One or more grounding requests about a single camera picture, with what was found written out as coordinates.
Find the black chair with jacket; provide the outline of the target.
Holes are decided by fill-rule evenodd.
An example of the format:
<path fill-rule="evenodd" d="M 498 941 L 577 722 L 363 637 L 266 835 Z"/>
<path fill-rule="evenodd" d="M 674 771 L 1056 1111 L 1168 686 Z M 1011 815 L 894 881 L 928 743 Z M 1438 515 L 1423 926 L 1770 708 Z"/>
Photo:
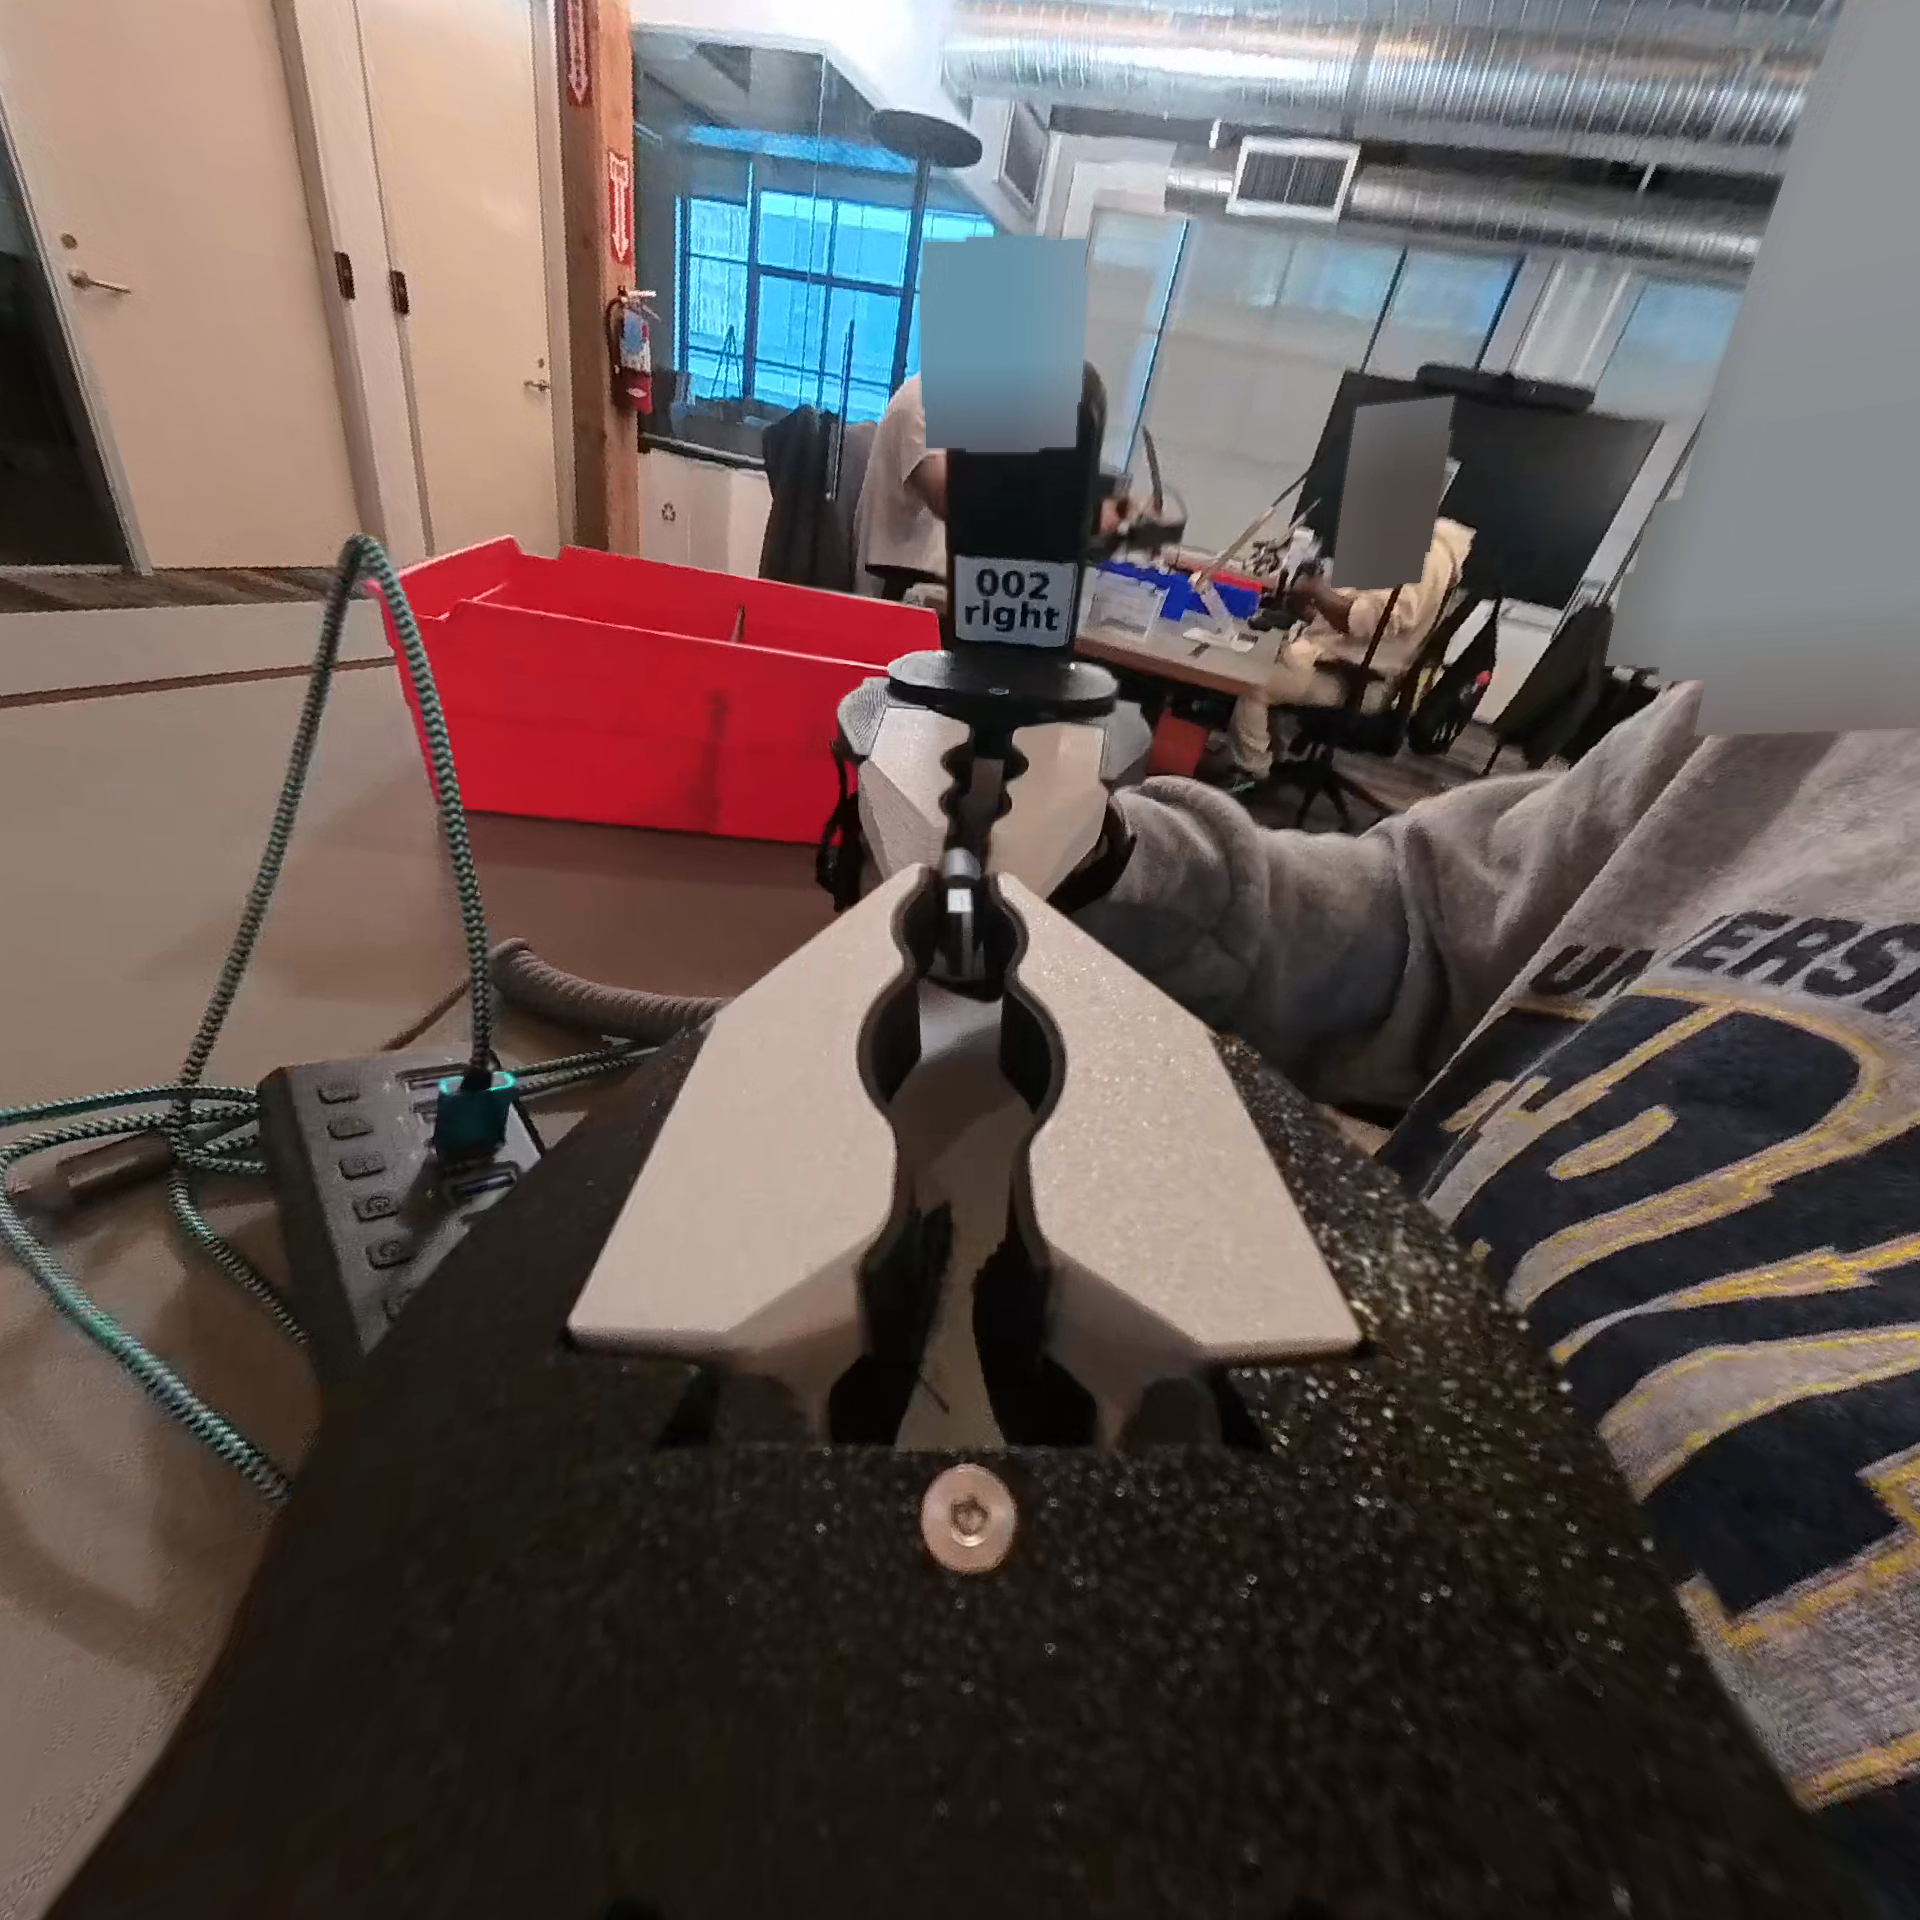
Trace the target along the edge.
<path fill-rule="evenodd" d="M 759 450 L 771 510 L 759 575 L 827 591 L 864 591 L 858 500 L 879 426 L 798 407 L 768 422 Z"/>

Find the black monitor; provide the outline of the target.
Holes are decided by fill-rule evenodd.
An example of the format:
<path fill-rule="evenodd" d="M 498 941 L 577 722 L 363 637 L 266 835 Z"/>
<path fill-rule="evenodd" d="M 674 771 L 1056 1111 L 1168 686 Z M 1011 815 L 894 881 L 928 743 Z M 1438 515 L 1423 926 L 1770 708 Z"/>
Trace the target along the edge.
<path fill-rule="evenodd" d="M 1337 554 L 1341 493 L 1358 410 L 1453 399 L 1440 517 L 1475 534 L 1458 587 L 1485 603 L 1563 607 L 1638 484 L 1665 427 L 1610 417 L 1594 393 L 1430 364 L 1411 377 L 1347 372 L 1306 470 L 1299 522 Z"/>

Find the red plastic bin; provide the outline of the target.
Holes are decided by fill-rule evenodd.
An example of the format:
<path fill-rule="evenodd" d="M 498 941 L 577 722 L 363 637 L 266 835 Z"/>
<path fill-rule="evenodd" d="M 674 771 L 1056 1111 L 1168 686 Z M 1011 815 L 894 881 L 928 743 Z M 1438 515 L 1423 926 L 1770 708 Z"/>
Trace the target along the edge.
<path fill-rule="evenodd" d="M 880 598 L 511 538 L 401 573 L 471 811 L 815 846 L 839 703 L 939 644 Z"/>

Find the wooden post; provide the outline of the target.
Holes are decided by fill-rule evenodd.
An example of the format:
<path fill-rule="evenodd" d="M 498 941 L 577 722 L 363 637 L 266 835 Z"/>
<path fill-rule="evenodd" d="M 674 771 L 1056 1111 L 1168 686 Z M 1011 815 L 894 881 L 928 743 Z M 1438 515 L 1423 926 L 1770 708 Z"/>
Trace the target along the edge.
<path fill-rule="evenodd" d="M 560 266 L 565 271 L 573 543 L 641 549 L 641 429 L 616 370 L 617 310 L 637 267 L 634 9 L 551 7 L 560 98 Z"/>

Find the large paned window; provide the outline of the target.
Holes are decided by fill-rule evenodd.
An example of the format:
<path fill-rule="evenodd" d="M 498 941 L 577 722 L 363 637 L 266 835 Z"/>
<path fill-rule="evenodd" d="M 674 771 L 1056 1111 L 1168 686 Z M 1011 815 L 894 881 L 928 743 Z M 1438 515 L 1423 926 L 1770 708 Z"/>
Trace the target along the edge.
<path fill-rule="evenodd" d="M 750 183 L 744 198 L 674 211 L 682 393 L 752 417 L 807 407 L 877 422 L 921 365 L 914 239 L 966 242 L 995 223 L 926 207 Z"/>

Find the white recycling cabinet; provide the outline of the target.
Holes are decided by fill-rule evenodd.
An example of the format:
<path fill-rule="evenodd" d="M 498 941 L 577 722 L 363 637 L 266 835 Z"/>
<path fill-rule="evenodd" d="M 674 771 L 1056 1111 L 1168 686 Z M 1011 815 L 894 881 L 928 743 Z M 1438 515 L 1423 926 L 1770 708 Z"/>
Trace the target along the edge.
<path fill-rule="evenodd" d="M 759 463 L 650 444 L 639 457 L 639 554 L 663 565 L 762 575 L 774 493 Z"/>

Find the person's right forearm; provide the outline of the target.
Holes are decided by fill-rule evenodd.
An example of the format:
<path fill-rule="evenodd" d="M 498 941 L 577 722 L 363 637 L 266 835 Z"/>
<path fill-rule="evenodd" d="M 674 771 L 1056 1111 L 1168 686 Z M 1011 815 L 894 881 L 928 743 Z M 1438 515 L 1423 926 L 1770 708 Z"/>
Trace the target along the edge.
<path fill-rule="evenodd" d="M 1406 1111 L 1597 899 L 1696 750 L 1699 702 L 1670 687 L 1562 774 L 1463 783 L 1362 835 L 1149 782 L 1117 797 L 1131 850 L 1074 922 L 1311 1097 Z"/>

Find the white duct vent grille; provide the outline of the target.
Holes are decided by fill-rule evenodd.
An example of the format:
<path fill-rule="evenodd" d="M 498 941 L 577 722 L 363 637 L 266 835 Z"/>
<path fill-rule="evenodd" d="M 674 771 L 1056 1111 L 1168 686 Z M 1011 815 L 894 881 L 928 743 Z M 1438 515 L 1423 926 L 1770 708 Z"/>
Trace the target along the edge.
<path fill-rule="evenodd" d="M 1226 218 L 1337 223 L 1360 169 L 1360 145 L 1309 135 L 1247 135 L 1233 159 Z"/>

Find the person's grey printed sweatshirt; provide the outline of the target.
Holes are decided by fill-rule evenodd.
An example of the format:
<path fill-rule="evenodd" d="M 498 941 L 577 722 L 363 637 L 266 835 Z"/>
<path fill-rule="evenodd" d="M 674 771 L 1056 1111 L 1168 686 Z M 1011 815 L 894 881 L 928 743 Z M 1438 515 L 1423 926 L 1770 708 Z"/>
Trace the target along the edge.
<path fill-rule="evenodd" d="M 1387 1139 L 1794 1802 L 1917 1817 L 1917 733 L 1659 787 Z"/>

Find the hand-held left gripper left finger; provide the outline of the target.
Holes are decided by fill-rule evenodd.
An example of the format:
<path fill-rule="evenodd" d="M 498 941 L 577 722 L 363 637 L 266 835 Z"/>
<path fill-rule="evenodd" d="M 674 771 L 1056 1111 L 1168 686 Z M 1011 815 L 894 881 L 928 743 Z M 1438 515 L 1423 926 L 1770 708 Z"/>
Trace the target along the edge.
<path fill-rule="evenodd" d="M 921 901 L 925 870 L 896 874 L 709 1021 L 577 1346 L 774 1378 L 827 1423 L 874 1343 L 862 1271 L 907 1220 L 893 1106 L 921 1058 Z"/>

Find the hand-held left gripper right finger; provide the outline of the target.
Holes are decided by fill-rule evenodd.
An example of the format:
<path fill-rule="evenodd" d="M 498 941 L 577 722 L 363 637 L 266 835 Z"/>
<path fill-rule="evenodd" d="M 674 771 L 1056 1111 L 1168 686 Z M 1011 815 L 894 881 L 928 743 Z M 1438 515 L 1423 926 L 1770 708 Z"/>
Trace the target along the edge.
<path fill-rule="evenodd" d="M 1027 1109 L 981 1271 L 999 1423 L 1130 1423 L 1149 1394 L 1362 1346 L 1213 1033 L 1019 877 L 990 881 L 999 1075 Z"/>

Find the black floor lamp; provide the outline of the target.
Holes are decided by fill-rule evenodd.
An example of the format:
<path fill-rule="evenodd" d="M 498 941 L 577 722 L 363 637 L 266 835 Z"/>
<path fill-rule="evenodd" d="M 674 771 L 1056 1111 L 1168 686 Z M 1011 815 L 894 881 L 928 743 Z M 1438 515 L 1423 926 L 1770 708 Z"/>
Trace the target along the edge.
<path fill-rule="evenodd" d="M 913 164 L 913 190 L 905 221 L 903 290 L 896 313 L 896 345 L 889 393 L 907 381 L 907 357 L 921 308 L 921 253 L 928 215 L 928 191 L 936 174 L 966 174 L 981 162 L 981 140 L 966 126 L 931 113 L 877 110 L 871 140 L 888 153 Z"/>

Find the white double door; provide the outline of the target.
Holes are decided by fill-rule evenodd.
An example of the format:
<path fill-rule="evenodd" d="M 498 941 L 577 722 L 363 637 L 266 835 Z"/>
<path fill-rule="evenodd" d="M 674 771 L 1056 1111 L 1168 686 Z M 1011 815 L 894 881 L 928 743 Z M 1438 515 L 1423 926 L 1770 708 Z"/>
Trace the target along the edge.
<path fill-rule="evenodd" d="M 557 9 L 275 2 L 354 525 L 398 562 L 573 532 Z"/>

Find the blue storage bin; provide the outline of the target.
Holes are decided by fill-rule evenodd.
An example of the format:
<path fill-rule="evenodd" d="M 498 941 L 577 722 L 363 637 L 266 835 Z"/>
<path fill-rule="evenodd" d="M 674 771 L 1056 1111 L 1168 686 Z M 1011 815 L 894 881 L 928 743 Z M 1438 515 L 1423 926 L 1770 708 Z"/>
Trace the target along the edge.
<path fill-rule="evenodd" d="M 1183 569 L 1107 561 L 1085 580 L 1085 628 L 1125 628 L 1146 633 L 1160 622 L 1177 628 L 1216 626 L 1251 619 L 1262 603 L 1262 587 L 1237 575 L 1216 575 L 1206 587 Z"/>

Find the black multiport usb hub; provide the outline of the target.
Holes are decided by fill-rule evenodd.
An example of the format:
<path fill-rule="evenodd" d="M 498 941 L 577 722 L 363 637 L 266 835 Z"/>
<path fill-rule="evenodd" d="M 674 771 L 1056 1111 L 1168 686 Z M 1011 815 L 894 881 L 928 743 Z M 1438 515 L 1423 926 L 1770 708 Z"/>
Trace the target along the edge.
<path fill-rule="evenodd" d="M 538 1153 L 525 1106 L 483 1159 L 433 1142 L 426 1067 L 322 1063 L 262 1087 L 262 1140 L 296 1319 L 325 1423 L 616 1421 L 653 1437 L 697 1378 L 683 1359 L 591 1354 L 565 1330 L 655 1155 L 707 1025 L 647 1053 Z"/>

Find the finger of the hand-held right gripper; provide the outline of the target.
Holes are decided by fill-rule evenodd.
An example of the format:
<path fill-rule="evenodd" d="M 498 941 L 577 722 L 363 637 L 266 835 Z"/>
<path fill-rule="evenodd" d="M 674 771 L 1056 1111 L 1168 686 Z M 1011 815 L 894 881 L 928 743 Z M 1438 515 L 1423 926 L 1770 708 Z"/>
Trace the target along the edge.
<path fill-rule="evenodd" d="M 901 874 L 936 874 L 954 839 L 957 759 L 971 729 L 934 708 L 888 708 L 856 773 L 859 893 Z"/>
<path fill-rule="evenodd" d="M 987 835 L 987 875 L 1054 895 L 1098 850 L 1111 803 L 1102 774 L 1107 729 L 1045 722 L 1013 733 L 1001 809 Z"/>

